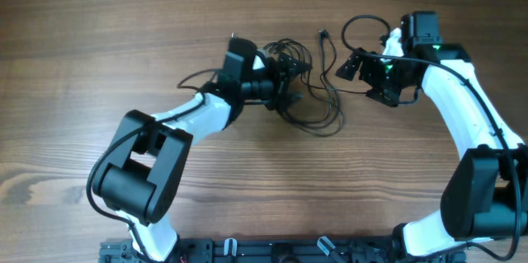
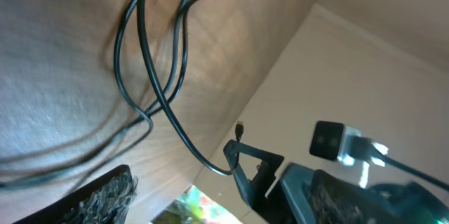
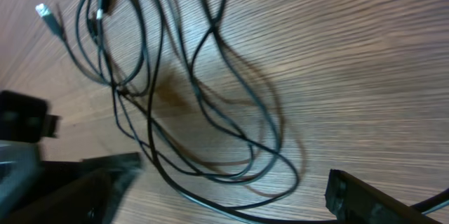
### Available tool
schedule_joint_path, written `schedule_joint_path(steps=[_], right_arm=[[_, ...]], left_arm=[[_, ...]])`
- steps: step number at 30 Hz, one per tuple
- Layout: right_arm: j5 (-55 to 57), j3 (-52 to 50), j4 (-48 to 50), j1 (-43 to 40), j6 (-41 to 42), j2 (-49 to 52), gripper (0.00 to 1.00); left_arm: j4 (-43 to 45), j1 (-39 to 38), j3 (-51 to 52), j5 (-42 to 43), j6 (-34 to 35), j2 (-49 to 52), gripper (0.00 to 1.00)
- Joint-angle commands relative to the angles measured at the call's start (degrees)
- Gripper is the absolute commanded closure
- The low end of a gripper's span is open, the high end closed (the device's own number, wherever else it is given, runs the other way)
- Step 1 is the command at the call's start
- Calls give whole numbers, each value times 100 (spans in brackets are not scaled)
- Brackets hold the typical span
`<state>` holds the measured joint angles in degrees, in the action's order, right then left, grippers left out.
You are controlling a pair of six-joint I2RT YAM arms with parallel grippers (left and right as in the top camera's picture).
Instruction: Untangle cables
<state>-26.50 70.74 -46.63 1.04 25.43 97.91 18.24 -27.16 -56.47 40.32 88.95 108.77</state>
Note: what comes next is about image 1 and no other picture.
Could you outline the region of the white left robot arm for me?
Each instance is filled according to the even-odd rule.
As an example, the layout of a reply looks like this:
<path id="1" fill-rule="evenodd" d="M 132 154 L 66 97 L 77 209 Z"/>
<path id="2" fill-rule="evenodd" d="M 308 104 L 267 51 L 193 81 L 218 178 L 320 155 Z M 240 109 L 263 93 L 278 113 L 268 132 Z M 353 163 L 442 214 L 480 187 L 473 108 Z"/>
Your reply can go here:
<path id="1" fill-rule="evenodd" d="M 195 89 L 187 103 L 164 113 L 129 111 L 87 178 L 90 205 L 126 224 L 130 239 L 104 243 L 102 262 L 184 262 L 179 236 L 167 212 L 175 198 L 191 146 L 230 126 L 246 105 L 279 113 L 298 100 L 291 82 L 310 63 L 229 41 L 222 68 Z"/>

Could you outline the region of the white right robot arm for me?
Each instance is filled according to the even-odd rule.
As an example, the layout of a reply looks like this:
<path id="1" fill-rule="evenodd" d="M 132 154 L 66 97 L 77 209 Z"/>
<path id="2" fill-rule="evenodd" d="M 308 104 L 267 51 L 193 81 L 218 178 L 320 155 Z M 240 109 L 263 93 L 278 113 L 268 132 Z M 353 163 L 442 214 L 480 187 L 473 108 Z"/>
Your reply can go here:
<path id="1" fill-rule="evenodd" d="M 442 39 L 437 14 L 404 15 L 380 42 L 382 53 L 352 48 L 338 77 L 366 82 L 366 95 L 389 107 L 401 105 L 407 87 L 428 96 L 460 160 L 439 209 L 394 229 L 388 260 L 427 262 L 507 239 L 509 261 L 527 234 L 526 144 L 494 108 L 463 46 Z"/>

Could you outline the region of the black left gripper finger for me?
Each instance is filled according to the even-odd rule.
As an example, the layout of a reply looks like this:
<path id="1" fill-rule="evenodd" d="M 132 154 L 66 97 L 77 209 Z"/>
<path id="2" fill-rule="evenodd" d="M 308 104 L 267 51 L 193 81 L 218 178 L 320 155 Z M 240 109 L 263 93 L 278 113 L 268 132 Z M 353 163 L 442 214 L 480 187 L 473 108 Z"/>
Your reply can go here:
<path id="1" fill-rule="evenodd" d="M 313 68 L 310 63 L 295 59 L 283 52 L 278 55 L 278 64 L 280 72 L 284 73 L 287 77 L 297 77 Z"/>
<path id="2" fill-rule="evenodd" d="M 304 98 L 301 92 L 286 92 L 280 98 L 280 108 L 289 109 L 293 104 Z"/>

